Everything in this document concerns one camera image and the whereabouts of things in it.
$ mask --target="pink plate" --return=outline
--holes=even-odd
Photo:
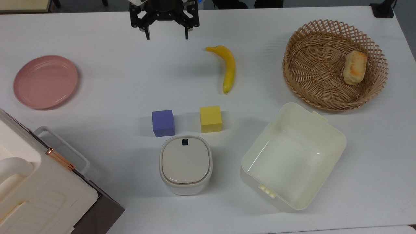
[[[28,62],[13,83],[16,98],[34,109],[47,109],[67,100],[78,82],[75,65],[67,58],[47,55]]]

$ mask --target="banana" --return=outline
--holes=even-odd
[[[234,83],[235,76],[235,60],[234,56],[229,49],[225,46],[219,45],[216,47],[207,47],[206,51],[214,52],[219,55],[225,61],[225,75],[223,81],[223,92],[227,94]]]

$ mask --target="black robotic claw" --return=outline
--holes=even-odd
[[[192,17],[188,17],[183,11],[186,10]],[[146,12],[139,18],[140,12]],[[188,39],[188,32],[193,27],[199,26],[197,0],[147,0],[140,6],[130,3],[130,21],[132,27],[138,27],[146,33],[150,40],[149,26],[157,21],[175,21],[185,28],[185,39]]]

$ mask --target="copper hinge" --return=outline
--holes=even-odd
[[[72,163],[70,163],[68,160],[66,160],[62,155],[54,151],[52,148],[49,148],[45,154],[51,157],[53,160],[55,160],[55,162],[63,166],[68,171],[72,172],[73,170],[75,170],[75,166]]]

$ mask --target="white table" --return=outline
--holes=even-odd
[[[281,63],[292,33],[315,19],[355,25],[382,49],[389,79],[357,110],[316,110],[342,131],[347,147],[311,205],[279,212],[240,179],[240,160],[287,102],[310,111],[286,86]],[[109,231],[276,233],[416,223],[416,63],[396,20],[370,7],[201,11],[185,40],[182,26],[156,22],[151,40],[127,12],[0,15],[0,107],[34,130],[47,125],[90,159],[87,175],[126,208]],[[206,46],[234,54],[237,75],[221,94],[224,67]],[[77,66],[80,85],[65,105],[30,109],[13,95],[28,61],[48,54]],[[223,131],[202,134],[199,107],[220,105]],[[172,109],[177,134],[204,138],[213,151],[209,187],[172,194],[158,172],[151,112]]]
[[[415,229],[403,225],[392,227],[366,227],[353,229],[336,229],[324,231],[298,232],[296,234],[414,234]]]

